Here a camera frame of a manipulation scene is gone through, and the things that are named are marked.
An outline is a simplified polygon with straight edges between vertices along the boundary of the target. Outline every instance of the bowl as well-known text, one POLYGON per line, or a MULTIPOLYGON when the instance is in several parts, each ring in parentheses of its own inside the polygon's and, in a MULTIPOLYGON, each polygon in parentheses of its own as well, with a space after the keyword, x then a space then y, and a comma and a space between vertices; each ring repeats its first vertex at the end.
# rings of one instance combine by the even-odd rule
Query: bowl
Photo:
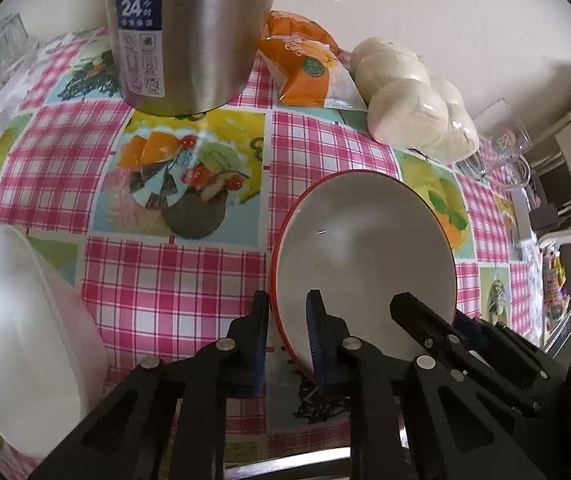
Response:
POLYGON ((0 226, 0 435, 45 458, 99 402, 107 370, 79 294, 21 233, 0 226))
POLYGON ((277 327, 299 368, 312 358, 305 300, 319 289, 328 314, 390 357, 422 347, 390 318, 395 294, 411 292, 447 322, 456 308, 456 268, 443 229, 423 199, 376 171, 332 174, 290 209, 275 244, 270 293, 277 327))

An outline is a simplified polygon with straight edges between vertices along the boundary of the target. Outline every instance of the stainless steel thermos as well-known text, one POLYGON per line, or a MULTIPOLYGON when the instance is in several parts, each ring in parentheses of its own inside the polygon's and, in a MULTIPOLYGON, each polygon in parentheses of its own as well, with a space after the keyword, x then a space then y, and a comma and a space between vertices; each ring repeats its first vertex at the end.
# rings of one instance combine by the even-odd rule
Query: stainless steel thermos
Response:
POLYGON ((273 0, 106 0, 125 101, 162 116, 219 107, 245 88, 273 0))

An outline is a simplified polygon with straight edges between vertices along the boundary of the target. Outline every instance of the glass cup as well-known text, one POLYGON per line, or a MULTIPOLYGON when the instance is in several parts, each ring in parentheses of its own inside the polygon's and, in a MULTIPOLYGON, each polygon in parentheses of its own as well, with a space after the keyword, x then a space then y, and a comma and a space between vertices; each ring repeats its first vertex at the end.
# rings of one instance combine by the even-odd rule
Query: glass cup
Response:
POLYGON ((523 154, 530 137, 523 123, 501 98, 474 119, 479 151, 459 162, 459 169, 476 180, 488 180, 502 189, 520 189, 530 179, 530 166, 523 154))
POLYGON ((0 76, 32 47, 21 16, 9 14, 0 21, 0 76))

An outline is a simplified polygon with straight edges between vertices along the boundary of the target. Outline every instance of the snack package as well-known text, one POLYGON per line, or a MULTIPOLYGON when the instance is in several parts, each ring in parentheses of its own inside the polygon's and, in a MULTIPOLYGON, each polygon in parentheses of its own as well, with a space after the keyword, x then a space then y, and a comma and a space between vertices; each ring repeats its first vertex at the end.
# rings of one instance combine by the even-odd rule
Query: snack package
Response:
POLYGON ((259 50, 289 106, 366 111, 329 33, 303 16, 272 11, 259 50))
POLYGON ((328 45, 335 56, 341 54, 337 42, 319 23, 292 12, 271 10, 266 22, 264 36, 266 38, 319 41, 319 43, 328 45))

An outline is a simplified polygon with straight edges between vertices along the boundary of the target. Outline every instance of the white plastic container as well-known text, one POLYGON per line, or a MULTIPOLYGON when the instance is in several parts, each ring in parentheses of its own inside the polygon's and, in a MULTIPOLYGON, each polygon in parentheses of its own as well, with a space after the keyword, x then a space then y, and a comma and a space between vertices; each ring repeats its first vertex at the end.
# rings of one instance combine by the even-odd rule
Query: white plastic container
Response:
POLYGON ((46 457, 99 402, 107 368, 78 293, 16 229, 0 226, 0 435, 46 457))

